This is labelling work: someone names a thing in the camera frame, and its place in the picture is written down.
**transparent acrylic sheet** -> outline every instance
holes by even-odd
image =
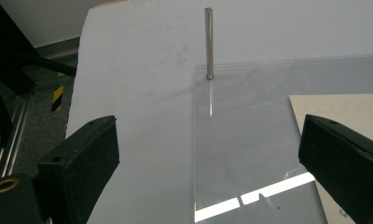
[[[298,162],[296,94],[373,92],[373,57],[224,64],[195,73],[195,221],[326,223]]]

